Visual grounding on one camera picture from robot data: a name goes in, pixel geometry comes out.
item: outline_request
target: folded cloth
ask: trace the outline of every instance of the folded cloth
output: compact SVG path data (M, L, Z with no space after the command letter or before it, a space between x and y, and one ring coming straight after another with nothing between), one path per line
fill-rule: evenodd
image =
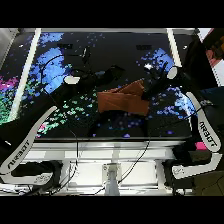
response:
M146 116L149 110L149 101L141 99L143 92L143 80L135 81L121 88L98 92L98 110L100 113L109 110L123 110Z

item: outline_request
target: pink object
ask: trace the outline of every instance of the pink object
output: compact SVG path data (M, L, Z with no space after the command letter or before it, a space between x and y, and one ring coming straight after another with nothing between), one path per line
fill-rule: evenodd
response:
M195 146L196 146L197 150L206 150L207 149L204 142L196 142Z

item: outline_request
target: brown cloth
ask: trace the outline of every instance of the brown cloth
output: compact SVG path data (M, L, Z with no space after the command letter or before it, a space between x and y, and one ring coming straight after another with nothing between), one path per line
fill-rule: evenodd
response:
M121 88L98 92L98 110L100 113L109 110L122 110L146 116L149 110L149 101L141 99L143 91L143 80L139 80Z

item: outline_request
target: orange-brown object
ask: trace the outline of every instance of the orange-brown object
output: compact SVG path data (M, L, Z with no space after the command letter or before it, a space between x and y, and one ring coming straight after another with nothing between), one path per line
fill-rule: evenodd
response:
M139 80L121 88L98 92L98 110L100 113L109 110L123 110L146 116L149 101L141 99L143 91L143 81Z

